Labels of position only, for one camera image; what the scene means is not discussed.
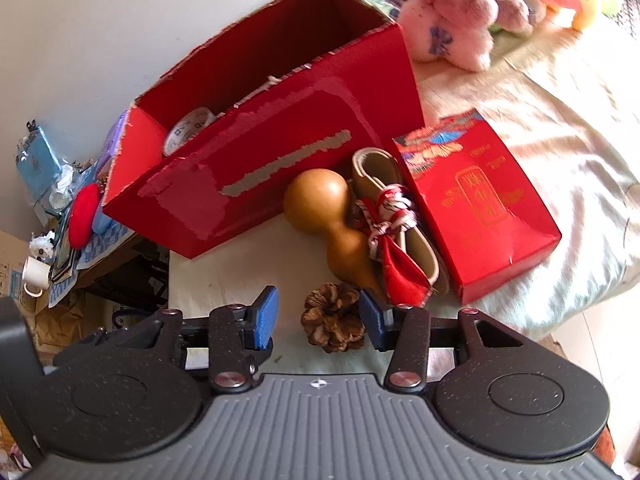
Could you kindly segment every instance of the red gift box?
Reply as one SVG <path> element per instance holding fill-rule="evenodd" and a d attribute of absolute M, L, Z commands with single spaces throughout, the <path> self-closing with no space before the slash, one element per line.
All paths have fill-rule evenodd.
<path fill-rule="evenodd" d="M 162 157 L 197 107 L 221 114 Z M 424 126 L 399 27 L 363 0 L 275 0 L 194 49 L 129 108 L 104 213 L 192 258 L 281 212 L 310 168 Z"/>
<path fill-rule="evenodd" d="M 463 304 L 539 264 L 561 234 L 510 151 L 476 111 L 396 139 L 403 171 Z"/>

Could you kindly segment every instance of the ribbon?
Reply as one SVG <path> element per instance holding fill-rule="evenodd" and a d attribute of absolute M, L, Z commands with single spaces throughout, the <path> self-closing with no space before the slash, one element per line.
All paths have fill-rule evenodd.
<path fill-rule="evenodd" d="M 369 257 L 382 263 L 386 293 L 394 305 L 424 306 L 433 287 L 424 271 L 396 243 L 398 234 L 418 225 L 407 189 L 399 184 L 383 188 L 378 200 L 356 200 L 364 222 L 356 227 L 369 235 Z"/>

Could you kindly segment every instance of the bed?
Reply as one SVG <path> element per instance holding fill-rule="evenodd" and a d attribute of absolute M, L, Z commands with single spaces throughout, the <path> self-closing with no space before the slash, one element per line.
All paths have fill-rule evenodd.
<path fill-rule="evenodd" d="M 385 10 L 382 0 L 369 1 Z M 485 73 L 463 72 L 444 60 L 415 65 L 430 120 L 477 107 L 562 232 L 548 260 L 473 304 L 532 338 L 640 279 L 640 106 L 634 97 L 640 70 L 618 54 L 640 50 L 607 18 L 583 34 L 562 28 L 564 18 L 543 23 L 526 40 L 498 34 Z M 324 242 L 295 232 L 279 216 L 193 260 L 172 253 L 169 301 L 187 317 L 205 316 L 227 303 L 251 303 L 263 286 L 276 285 L 274 353 L 261 371 L 382 375 L 390 356 L 370 345 L 327 355 L 306 341 L 304 299 L 327 281 L 335 278 L 324 262 Z M 452 295 L 428 303 L 443 317 L 454 317 L 460 306 Z M 190 359 L 206 355 L 194 352 Z M 430 377 L 451 367 L 450 354 L 435 352 Z"/>

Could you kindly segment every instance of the red oval object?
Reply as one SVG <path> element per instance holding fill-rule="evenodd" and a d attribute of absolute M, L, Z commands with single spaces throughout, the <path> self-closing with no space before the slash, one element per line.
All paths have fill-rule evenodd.
<path fill-rule="evenodd" d="M 68 233 L 69 245 L 73 249 L 82 249 L 91 239 L 91 224 L 100 203 L 100 188 L 97 184 L 84 186 L 71 205 Z"/>

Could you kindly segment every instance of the tile floor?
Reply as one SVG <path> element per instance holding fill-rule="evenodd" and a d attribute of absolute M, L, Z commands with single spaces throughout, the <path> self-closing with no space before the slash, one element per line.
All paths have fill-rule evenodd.
<path fill-rule="evenodd" d="M 616 449 L 629 460 L 640 447 L 640 286 L 588 308 L 552 335 L 572 362 L 604 384 L 611 402 L 609 429 Z"/>

